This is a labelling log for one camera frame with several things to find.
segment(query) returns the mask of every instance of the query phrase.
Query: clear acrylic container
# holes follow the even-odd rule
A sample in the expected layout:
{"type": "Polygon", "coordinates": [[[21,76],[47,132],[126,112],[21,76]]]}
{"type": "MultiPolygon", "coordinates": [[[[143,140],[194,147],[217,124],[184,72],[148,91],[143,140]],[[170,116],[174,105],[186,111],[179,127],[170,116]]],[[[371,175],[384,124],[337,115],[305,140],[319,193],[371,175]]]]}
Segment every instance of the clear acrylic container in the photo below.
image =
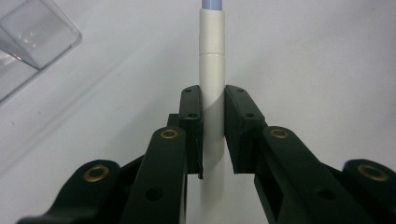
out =
{"type": "Polygon", "coordinates": [[[0,103],[80,40],[80,32],[50,0],[0,4],[0,103]]]}

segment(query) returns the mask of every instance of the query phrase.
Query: mounting hole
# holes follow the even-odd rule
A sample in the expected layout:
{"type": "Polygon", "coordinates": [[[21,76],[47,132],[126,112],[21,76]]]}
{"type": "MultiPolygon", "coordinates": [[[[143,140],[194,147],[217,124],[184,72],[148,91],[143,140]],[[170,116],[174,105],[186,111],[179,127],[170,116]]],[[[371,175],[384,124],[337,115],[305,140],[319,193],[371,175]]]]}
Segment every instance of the mounting hole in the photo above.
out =
{"type": "Polygon", "coordinates": [[[273,137],[277,137],[277,138],[287,138],[289,136],[289,134],[281,129],[273,129],[271,130],[270,134],[273,137]]]}
{"type": "Polygon", "coordinates": [[[97,182],[103,180],[109,173],[109,170],[104,165],[96,165],[89,169],[84,174],[84,179],[87,182],[97,182]]]}
{"type": "Polygon", "coordinates": [[[385,182],[389,180],[389,176],[385,174],[385,172],[369,164],[359,165],[358,171],[367,178],[378,182],[385,182]]]}
{"type": "Polygon", "coordinates": [[[327,188],[317,190],[317,195],[320,198],[328,201],[332,201],[335,199],[335,194],[330,189],[327,188]]]}
{"type": "Polygon", "coordinates": [[[163,197],[163,189],[161,188],[151,188],[146,192],[146,198],[152,202],[156,202],[163,197]]]}
{"type": "Polygon", "coordinates": [[[173,129],[167,129],[161,132],[161,137],[164,139],[172,139],[178,137],[178,132],[173,129]]]}
{"type": "Polygon", "coordinates": [[[197,114],[189,114],[189,118],[195,119],[195,118],[197,118],[197,117],[198,117],[197,114]]]}

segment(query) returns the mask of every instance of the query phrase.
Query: white background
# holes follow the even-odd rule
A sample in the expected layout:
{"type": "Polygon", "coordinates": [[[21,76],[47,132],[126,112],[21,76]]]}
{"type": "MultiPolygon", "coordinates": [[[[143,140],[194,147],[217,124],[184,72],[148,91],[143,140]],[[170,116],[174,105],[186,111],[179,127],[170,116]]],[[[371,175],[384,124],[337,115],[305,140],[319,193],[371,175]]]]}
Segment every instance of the white background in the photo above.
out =
{"type": "MultiPolygon", "coordinates": [[[[201,1],[56,0],[82,41],[0,106],[0,223],[40,215],[96,159],[142,155],[198,84],[201,1]]],[[[396,170],[396,1],[229,0],[226,83],[323,162],[396,170]]],[[[225,220],[266,223],[252,175],[226,155],[225,220]]],[[[188,223],[199,216],[189,177],[188,223]]]]}

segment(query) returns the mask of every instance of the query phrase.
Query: black plastic part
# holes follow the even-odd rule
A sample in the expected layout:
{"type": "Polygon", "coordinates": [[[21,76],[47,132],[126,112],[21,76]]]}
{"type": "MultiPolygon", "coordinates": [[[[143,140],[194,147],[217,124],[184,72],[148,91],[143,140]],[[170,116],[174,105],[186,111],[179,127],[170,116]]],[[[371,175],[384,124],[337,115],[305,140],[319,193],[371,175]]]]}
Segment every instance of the black plastic part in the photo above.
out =
{"type": "MultiPolygon", "coordinates": [[[[174,115],[170,115],[169,120],[174,120],[172,116],[174,115]]],[[[204,118],[201,89],[199,86],[191,86],[181,92],[178,125],[175,125],[174,121],[172,121],[172,124],[186,132],[189,174],[198,174],[198,177],[202,179],[204,171],[204,118]]]]}
{"type": "Polygon", "coordinates": [[[166,126],[176,126],[178,127],[178,114],[169,114],[168,122],[166,126]]]}
{"type": "Polygon", "coordinates": [[[262,135],[262,155],[283,195],[276,223],[374,223],[291,130],[267,127],[262,135]]]}
{"type": "Polygon", "coordinates": [[[178,127],[165,127],[152,135],[121,224],[185,223],[185,146],[186,134],[178,127]]]}
{"type": "Polygon", "coordinates": [[[19,224],[97,224],[117,223],[120,218],[120,167],[114,161],[91,161],[81,166],[64,184],[55,203],[41,217],[26,217],[19,224]],[[105,166],[108,174],[88,182],[85,173],[95,166],[105,166]]]}
{"type": "Polygon", "coordinates": [[[227,85],[224,90],[224,134],[235,174],[254,174],[260,151],[265,117],[242,88],[227,85]]]}
{"type": "Polygon", "coordinates": [[[125,194],[129,194],[132,186],[134,185],[134,181],[136,179],[137,172],[140,169],[140,165],[142,164],[143,158],[145,158],[144,155],[122,166],[120,181],[125,194]]]}
{"type": "Polygon", "coordinates": [[[290,130],[268,127],[248,93],[225,88],[224,132],[236,174],[255,174],[269,223],[375,223],[290,130]]]}
{"type": "Polygon", "coordinates": [[[377,223],[396,223],[396,174],[367,160],[348,161],[342,173],[345,186],[377,223]]]}

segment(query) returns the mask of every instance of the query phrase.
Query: white pipe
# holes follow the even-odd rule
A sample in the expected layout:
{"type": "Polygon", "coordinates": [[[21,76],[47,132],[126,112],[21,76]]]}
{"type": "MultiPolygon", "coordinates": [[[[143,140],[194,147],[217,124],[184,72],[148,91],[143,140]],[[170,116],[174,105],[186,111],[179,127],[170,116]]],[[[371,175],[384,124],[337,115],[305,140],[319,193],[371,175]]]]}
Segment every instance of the white pipe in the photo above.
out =
{"type": "Polygon", "coordinates": [[[199,79],[204,109],[204,180],[201,223],[223,223],[224,12],[200,11],[199,79]]]}

